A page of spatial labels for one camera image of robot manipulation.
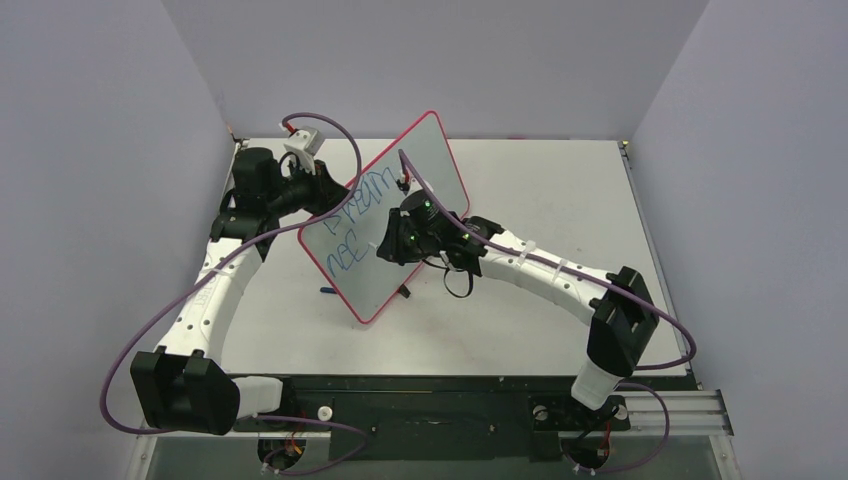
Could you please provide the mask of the red-framed whiteboard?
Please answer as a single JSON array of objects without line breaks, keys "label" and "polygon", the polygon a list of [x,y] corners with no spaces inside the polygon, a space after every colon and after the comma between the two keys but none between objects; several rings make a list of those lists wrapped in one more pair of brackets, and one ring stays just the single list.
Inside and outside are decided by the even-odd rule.
[{"label": "red-framed whiteboard", "polygon": [[439,115],[430,110],[363,167],[351,199],[335,214],[298,232],[298,241],[337,295],[361,324],[372,322],[418,269],[415,259],[401,265],[377,255],[381,244],[418,245],[421,227],[401,212],[410,196],[404,152],[437,199],[460,216],[470,200]]}]

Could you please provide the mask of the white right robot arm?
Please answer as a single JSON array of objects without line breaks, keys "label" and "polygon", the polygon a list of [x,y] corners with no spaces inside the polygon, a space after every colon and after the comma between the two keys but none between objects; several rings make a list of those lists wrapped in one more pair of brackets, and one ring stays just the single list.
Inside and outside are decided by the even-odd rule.
[{"label": "white right robot arm", "polygon": [[397,265],[439,258],[449,270],[509,283],[585,324],[587,358],[563,402],[566,418],[578,427],[603,415],[608,397],[634,373],[659,323],[638,271],[569,262],[486,218],[444,213],[423,191],[390,209],[377,255]]}]

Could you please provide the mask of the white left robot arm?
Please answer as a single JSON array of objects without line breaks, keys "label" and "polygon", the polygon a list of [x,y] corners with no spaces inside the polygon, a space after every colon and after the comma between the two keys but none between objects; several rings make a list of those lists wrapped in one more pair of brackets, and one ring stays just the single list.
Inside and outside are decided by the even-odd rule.
[{"label": "white left robot arm", "polygon": [[303,153],[281,158],[264,147],[238,152],[213,221],[197,289],[151,352],[135,354],[130,375],[146,423],[164,431],[223,435],[259,415],[272,429],[291,427],[298,402],[282,380],[233,377],[221,367],[223,345],[245,290],[263,265],[284,216],[331,211],[348,189],[322,160]]}]

